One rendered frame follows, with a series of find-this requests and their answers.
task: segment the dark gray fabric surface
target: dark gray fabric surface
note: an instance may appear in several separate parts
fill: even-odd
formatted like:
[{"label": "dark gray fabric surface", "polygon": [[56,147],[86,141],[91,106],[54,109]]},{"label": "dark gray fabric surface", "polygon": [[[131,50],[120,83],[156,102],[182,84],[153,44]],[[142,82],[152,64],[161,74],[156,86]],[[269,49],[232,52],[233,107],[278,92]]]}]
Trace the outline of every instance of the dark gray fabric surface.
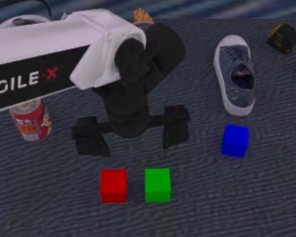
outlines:
[{"label": "dark gray fabric surface", "polygon": [[[266,44],[272,26],[296,20],[168,20],[182,37],[186,59],[153,93],[152,114],[185,104],[190,140],[162,150],[162,128],[136,139],[106,135],[111,158],[80,157],[71,137],[76,119],[103,105],[91,91],[48,97],[54,125],[29,144],[0,113],[0,237],[296,237],[296,46],[283,55]],[[213,69],[214,49],[228,34],[249,44],[256,104],[247,118],[223,109]],[[250,128],[244,159],[220,155],[224,125]],[[144,169],[169,167],[173,199],[144,202]],[[100,170],[126,168],[129,202],[104,205]]]}]

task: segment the red letter x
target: red letter x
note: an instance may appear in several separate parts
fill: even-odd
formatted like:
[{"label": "red letter x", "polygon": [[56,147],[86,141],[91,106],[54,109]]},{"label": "red letter x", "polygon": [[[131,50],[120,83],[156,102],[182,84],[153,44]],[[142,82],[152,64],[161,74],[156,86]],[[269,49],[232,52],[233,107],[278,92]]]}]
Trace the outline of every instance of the red letter x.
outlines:
[{"label": "red letter x", "polygon": [[53,69],[47,68],[48,76],[46,77],[46,80],[50,80],[50,78],[56,79],[56,71],[58,67],[54,67]]}]

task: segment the black label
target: black label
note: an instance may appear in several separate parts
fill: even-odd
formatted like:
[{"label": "black label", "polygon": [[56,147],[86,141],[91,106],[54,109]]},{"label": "black label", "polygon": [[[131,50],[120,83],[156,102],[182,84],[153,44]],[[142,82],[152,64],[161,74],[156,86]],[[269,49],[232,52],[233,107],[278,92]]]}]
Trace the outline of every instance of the black label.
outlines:
[{"label": "black label", "polygon": [[0,65],[0,111],[74,87],[70,74],[88,47]]}]

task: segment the blue sneaker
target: blue sneaker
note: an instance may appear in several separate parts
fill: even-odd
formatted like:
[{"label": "blue sneaker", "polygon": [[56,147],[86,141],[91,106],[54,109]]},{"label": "blue sneaker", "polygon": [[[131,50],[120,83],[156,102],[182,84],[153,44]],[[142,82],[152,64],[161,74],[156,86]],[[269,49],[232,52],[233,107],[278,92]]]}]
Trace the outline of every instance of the blue sneaker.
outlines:
[{"label": "blue sneaker", "polygon": [[236,35],[223,38],[215,50],[214,67],[226,111],[237,117],[249,115],[255,103],[255,76],[244,39]]}]

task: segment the tape measure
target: tape measure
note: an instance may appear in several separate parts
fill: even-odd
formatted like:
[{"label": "tape measure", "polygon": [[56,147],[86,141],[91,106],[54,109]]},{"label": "tape measure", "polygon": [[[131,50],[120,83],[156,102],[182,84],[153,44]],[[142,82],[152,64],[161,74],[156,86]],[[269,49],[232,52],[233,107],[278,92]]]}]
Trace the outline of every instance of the tape measure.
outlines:
[{"label": "tape measure", "polygon": [[287,24],[280,24],[272,28],[267,43],[282,53],[289,54],[296,44],[296,31]]}]

